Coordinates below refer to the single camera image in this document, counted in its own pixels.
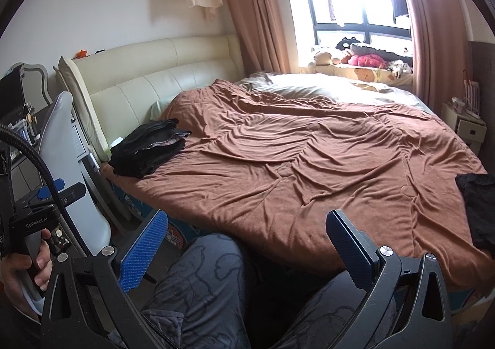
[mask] pink plush toy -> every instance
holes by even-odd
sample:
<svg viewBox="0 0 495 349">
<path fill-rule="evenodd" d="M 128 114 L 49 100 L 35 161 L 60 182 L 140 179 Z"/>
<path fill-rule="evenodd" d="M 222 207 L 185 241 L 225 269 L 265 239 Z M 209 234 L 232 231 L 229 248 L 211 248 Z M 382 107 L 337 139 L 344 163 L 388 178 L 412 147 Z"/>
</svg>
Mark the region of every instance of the pink plush toy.
<svg viewBox="0 0 495 349">
<path fill-rule="evenodd" d="M 349 59 L 348 64 L 359 67 L 385 68 L 387 63 L 377 54 L 366 54 L 364 56 L 354 55 Z"/>
</svg>

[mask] blue textured pad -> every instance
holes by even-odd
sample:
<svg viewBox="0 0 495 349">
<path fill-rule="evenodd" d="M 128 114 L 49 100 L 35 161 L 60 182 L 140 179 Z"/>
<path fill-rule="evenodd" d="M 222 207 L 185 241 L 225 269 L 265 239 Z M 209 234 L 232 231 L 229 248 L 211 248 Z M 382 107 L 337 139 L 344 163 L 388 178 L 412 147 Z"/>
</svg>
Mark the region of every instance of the blue textured pad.
<svg viewBox="0 0 495 349">
<path fill-rule="evenodd" d="M 54 183 L 57 191 L 60 191 L 65 187 L 65 182 L 62 179 L 57 179 L 54 181 Z M 48 186 L 41 187 L 38 190 L 38 199 L 47 199 L 49 197 L 51 197 L 51 193 L 48 189 Z"/>
<path fill-rule="evenodd" d="M 370 290 L 373 287 L 373 263 L 366 253 L 361 250 L 358 242 L 348 228 L 335 215 L 334 211 L 327 214 L 327 235 L 332 241 L 338 256 L 359 289 Z"/>
<path fill-rule="evenodd" d="M 143 279 L 144 273 L 167 234 L 167 228 L 167 214 L 158 211 L 122 260 L 119 282 L 125 293 L 137 287 Z"/>
</svg>

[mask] brown blanket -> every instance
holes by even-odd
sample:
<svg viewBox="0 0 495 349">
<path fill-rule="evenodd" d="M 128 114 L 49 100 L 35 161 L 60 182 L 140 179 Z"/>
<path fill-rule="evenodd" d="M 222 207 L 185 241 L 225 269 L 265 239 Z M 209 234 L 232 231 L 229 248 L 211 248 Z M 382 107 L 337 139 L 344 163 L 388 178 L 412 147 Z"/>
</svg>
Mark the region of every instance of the brown blanket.
<svg viewBox="0 0 495 349">
<path fill-rule="evenodd" d="M 454 178 L 484 173 L 440 119 L 400 104 L 335 104 L 250 94 L 227 81 L 182 92 L 162 115 L 192 130 L 142 180 L 104 175 L 171 217 L 234 235 L 280 262 L 343 267 L 325 233 L 341 208 L 377 245 L 434 253 L 450 290 L 480 287 L 495 263 L 473 247 Z"/>
</svg>

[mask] cream leather headboard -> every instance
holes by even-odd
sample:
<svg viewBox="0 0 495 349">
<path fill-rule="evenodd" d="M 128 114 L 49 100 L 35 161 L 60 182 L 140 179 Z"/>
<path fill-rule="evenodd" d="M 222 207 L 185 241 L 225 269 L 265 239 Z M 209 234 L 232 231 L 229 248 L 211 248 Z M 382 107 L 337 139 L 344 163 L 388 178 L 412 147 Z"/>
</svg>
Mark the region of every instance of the cream leather headboard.
<svg viewBox="0 0 495 349">
<path fill-rule="evenodd" d="M 82 59 L 61 57 L 58 67 L 101 161 L 108 161 L 113 141 L 149 121 L 157 100 L 172 100 L 217 78 L 236 82 L 244 77 L 235 35 L 142 42 Z"/>
</svg>

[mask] silver bolt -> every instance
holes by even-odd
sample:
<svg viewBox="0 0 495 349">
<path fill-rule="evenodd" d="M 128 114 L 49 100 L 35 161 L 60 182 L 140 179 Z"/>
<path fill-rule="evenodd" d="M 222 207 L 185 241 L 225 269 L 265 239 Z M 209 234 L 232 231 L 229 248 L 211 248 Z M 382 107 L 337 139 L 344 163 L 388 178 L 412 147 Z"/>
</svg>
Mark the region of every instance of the silver bolt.
<svg viewBox="0 0 495 349">
<path fill-rule="evenodd" d="M 69 255 L 67 253 L 60 253 L 57 257 L 57 261 L 58 262 L 64 262 L 68 258 L 69 258 Z"/>
<path fill-rule="evenodd" d="M 105 256 L 112 255 L 113 253 L 115 253 L 115 249 L 110 245 L 103 247 L 103 249 L 101 250 L 101 254 Z"/>
<path fill-rule="evenodd" d="M 380 253 L 382 253 L 385 257 L 390 257 L 394 254 L 394 251 L 387 245 L 382 245 L 382 247 L 380 247 Z"/>
</svg>

